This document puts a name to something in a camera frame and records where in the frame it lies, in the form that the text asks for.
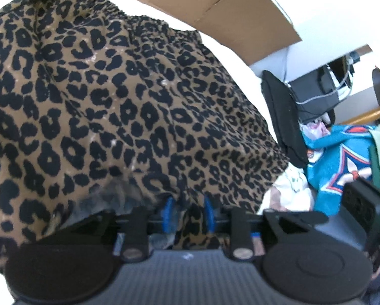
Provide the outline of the teal printed jersey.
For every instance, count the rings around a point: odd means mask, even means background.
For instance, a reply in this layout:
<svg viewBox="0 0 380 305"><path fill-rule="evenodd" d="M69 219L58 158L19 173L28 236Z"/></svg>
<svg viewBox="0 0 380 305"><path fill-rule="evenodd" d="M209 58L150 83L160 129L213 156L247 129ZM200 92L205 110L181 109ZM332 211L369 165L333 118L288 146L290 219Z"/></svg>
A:
<svg viewBox="0 0 380 305"><path fill-rule="evenodd" d="M330 134L318 139L303 135L308 148L306 178L317 192L315 211L336 215L344 186L358 178L372 179L369 147L376 130L380 127L335 125Z"/></svg>

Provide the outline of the grey storage box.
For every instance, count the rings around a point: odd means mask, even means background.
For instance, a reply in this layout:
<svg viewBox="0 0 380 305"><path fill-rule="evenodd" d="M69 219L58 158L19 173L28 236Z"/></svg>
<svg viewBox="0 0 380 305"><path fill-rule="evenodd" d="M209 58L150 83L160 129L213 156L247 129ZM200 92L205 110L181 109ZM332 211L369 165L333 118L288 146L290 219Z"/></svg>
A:
<svg viewBox="0 0 380 305"><path fill-rule="evenodd" d="M318 119L339 103L342 84L329 65L323 65L287 83L301 124Z"/></svg>

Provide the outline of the folded black garment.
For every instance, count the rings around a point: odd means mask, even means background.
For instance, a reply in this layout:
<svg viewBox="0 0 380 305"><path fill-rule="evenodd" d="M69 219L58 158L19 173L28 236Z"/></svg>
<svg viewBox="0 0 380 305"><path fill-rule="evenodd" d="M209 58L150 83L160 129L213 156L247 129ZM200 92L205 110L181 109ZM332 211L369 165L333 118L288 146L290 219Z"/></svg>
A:
<svg viewBox="0 0 380 305"><path fill-rule="evenodd" d="M261 79L261 92L268 106L277 142L295 167L305 169L308 166L307 147L290 90L267 70L262 72Z"/></svg>

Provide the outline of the brown cardboard sheet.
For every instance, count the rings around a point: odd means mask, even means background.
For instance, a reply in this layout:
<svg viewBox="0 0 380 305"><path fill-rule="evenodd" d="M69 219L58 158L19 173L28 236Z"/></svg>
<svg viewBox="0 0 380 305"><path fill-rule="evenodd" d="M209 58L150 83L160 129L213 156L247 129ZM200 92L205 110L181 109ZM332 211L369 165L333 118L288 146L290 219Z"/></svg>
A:
<svg viewBox="0 0 380 305"><path fill-rule="evenodd" d="M143 0L234 51L251 65L300 42L272 0Z"/></svg>

